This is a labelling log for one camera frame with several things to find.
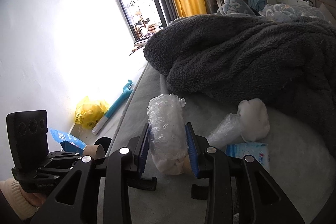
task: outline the camera lens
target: camera lens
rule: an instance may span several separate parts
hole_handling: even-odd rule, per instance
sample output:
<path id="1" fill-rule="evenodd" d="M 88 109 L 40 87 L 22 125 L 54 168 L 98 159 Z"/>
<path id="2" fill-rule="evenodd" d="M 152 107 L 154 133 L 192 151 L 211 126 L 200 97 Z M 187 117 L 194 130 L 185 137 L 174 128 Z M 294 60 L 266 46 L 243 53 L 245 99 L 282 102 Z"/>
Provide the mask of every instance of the camera lens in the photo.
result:
<path id="1" fill-rule="evenodd" d="M 19 125 L 19 134 L 24 135 L 26 134 L 26 125 L 22 122 Z"/>
<path id="2" fill-rule="evenodd" d="M 44 119 L 40 120 L 40 128 L 44 129 Z"/>
<path id="3" fill-rule="evenodd" d="M 37 131 L 37 122 L 35 120 L 32 120 L 29 122 L 29 130 L 31 133 L 36 133 Z"/>

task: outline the cardboard tube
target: cardboard tube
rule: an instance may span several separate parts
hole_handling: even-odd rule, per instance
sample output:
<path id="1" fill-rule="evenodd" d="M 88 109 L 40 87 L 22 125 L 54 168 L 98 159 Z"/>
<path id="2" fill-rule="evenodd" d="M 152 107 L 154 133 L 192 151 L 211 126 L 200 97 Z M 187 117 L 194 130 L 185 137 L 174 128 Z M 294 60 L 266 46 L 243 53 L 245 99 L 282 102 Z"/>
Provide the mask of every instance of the cardboard tube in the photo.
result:
<path id="1" fill-rule="evenodd" d="M 104 158 L 105 151 L 104 151 L 104 148 L 100 144 L 87 145 L 85 146 L 84 151 L 83 151 L 82 157 L 84 156 L 91 156 L 96 160 L 96 159 Z"/>

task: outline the gray fuzzy blanket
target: gray fuzzy blanket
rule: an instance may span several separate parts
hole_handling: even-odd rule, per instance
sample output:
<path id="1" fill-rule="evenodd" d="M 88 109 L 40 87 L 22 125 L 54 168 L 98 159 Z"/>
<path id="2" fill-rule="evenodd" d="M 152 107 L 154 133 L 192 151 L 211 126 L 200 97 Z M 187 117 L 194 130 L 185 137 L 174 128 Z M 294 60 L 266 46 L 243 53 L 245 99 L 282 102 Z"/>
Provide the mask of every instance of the gray fuzzy blanket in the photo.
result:
<path id="1" fill-rule="evenodd" d="M 260 98 L 320 132 L 336 156 L 336 29 L 326 21 L 198 15 L 154 34 L 144 55 L 173 92 Z"/>

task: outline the white sleeve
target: white sleeve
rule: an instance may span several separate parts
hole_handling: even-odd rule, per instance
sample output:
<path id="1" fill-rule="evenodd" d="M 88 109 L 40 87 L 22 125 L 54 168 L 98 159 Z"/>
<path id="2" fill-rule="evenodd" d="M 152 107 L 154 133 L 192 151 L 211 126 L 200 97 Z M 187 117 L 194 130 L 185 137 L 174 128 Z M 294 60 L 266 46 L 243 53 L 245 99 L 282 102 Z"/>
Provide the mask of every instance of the white sleeve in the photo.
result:
<path id="1" fill-rule="evenodd" d="M 34 215 L 34 213 L 36 213 L 37 207 L 30 205 L 29 202 L 22 196 L 19 188 L 19 182 L 15 179 L 0 181 L 0 190 L 21 220 L 30 218 Z"/>

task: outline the metal pivot screw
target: metal pivot screw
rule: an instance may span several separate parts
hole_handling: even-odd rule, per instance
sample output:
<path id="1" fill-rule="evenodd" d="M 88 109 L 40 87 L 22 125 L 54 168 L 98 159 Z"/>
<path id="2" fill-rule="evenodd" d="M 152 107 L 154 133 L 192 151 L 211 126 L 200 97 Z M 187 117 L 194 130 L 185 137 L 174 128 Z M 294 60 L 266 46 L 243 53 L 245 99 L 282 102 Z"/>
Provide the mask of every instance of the metal pivot screw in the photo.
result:
<path id="1" fill-rule="evenodd" d="M 245 160 L 246 160 L 247 162 L 253 162 L 253 161 L 254 161 L 254 157 L 252 157 L 251 155 L 247 155 L 247 156 L 245 157 Z"/>
<path id="2" fill-rule="evenodd" d="M 123 147 L 119 149 L 120 154 L 127 154 L 129 152 L 129 148 Z"/>
<path id="3" fill-rule="evenodd" d="M 207 148 L 207 152 L 210 153 L 210 154 L 213 154 L 213 153 L 216 153 L 217 149 L 214 148 L 214 147 L 208 147 Z"/>
<path id="4" fill-rule="evenodd" d="M 82 162 L 90 162 L 92 160 L 92 158 L 90 156 L 84 156 L 82 158 Z"/>

